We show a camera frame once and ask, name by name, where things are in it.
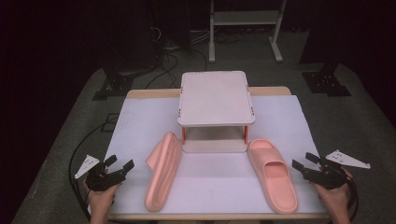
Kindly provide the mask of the person's right hand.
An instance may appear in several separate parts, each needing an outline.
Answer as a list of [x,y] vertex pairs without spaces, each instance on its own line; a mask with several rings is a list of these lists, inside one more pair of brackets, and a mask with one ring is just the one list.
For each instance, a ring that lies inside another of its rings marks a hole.
[[348,219],[349,187],[347,184],[336,189],[325,189],[316,183],[312,183],[312,186],[317,191],[319,198],[323,201],[333,220]]

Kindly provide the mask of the black stand base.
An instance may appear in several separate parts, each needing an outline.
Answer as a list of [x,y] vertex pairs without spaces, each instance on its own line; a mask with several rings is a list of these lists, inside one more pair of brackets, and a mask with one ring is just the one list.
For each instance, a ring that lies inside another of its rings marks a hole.
[[125,96],[131,89],[134,78],[123,76],[117,70],[104,70],[106,79],[99,91],[96,91],[92,99],[104,101],[108,97]]
[[313,93],[326,93],[330,97],[350,96],[348,89],[335,77],[338,63],[325,63],[316,72],[303,72],[303,78]]

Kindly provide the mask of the white table mat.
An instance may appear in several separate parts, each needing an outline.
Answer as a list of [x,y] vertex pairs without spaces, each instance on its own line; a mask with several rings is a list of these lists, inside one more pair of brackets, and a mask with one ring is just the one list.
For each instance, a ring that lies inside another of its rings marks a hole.
[[[255,96],[252,139],[271,141],[285,162],[303,161],[317,151],[295,96]],[[269,219],[277,214],[265,200],[246,153],[185,153],[163,209],[151,213],[145,196],[151,179],[146,159],[168,132],[179,133],[176,98],[128,99],[108,147],[119,164],[134,161],[116,193],[111,216],[144,219]]]

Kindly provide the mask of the black tape square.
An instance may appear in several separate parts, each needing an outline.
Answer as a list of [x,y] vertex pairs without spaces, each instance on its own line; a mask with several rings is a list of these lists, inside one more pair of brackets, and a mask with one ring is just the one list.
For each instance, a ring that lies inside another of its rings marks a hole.
[[113,133],[119,118],[119,113],[109,113],[106,116],[105,122],[101,126],[101,133]]

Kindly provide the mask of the pink rubber slipper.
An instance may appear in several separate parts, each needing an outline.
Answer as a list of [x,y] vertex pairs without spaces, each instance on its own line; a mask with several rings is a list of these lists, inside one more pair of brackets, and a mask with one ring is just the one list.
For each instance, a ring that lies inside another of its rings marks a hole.
[[269,206],[279,214],[294,213],[298,199],[289,167],[276,146],[268,140],[255,139],[249,143],[247,155]]
[[151,170],[151,179],[145,206],[150,212],[158,212],[164,207],[180,161],[181,144],[174,133],[166,133],[146,159],[146,164]]

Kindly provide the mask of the person's left hand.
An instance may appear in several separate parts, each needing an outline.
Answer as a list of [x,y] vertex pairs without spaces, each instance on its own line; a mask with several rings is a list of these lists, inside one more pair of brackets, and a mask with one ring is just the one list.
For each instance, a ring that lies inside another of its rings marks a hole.
[[83,183],[84,189],[87,190],[88,202],[91,208],[91,220],[104,219],[107,220],[111,205],[115,198],[116,191],[120,184],[110,187],[105,191],[94,191],[88,188],[87,184]]

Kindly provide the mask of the dark equipment cabinet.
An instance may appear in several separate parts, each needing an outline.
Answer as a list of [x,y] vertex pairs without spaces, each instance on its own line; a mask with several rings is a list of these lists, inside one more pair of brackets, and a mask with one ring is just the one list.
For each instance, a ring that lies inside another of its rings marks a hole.
[[191,49],[190,0],[150,0],[154,24],[161,31],[161,44]]

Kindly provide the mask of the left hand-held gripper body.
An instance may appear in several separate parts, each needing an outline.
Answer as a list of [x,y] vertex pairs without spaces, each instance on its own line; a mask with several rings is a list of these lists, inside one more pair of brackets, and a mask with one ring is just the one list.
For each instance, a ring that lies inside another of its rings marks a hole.
[[79,179],[87,174],[85,183],[89,189],[94,191],[105,191],[126,179],[123,169],[119,169],[113,173],[107,173],[107,168],[104,161],[99,161],[95,157],[87,155],[75,173],[74,178]]

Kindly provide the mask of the white metal table frame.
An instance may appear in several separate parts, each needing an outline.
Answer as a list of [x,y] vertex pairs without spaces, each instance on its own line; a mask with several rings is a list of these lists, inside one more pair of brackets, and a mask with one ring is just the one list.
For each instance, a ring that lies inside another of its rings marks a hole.
[[268,41],[275,60],[278,63],[283,62],[283,57],[277,45],[277,39],[283,21],[287,0],[281,0],[278,10],[259,10],[259,11],[216,11],[214,0],[210,2],[209,14],[209,43],[208,43],[208,61],[216,61],[215,49],[215,28],[217,26],[238,26],[238,25],[274,25],[275,30]]

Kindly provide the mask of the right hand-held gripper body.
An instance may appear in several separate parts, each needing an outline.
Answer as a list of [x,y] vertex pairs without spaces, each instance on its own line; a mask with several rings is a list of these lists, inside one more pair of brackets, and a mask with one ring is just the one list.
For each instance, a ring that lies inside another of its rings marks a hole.
[[371,168],[370,163],[359,161],[340,150],[318,157],[320,157],[320,163],[316,164],[320,165],[321,170],[305,168],[306,174],[303,175],[303,178],[309,182],[319,184],[325,189],[340,188],[347,182],[347,174],[342,169],[343,165],[364,169]]

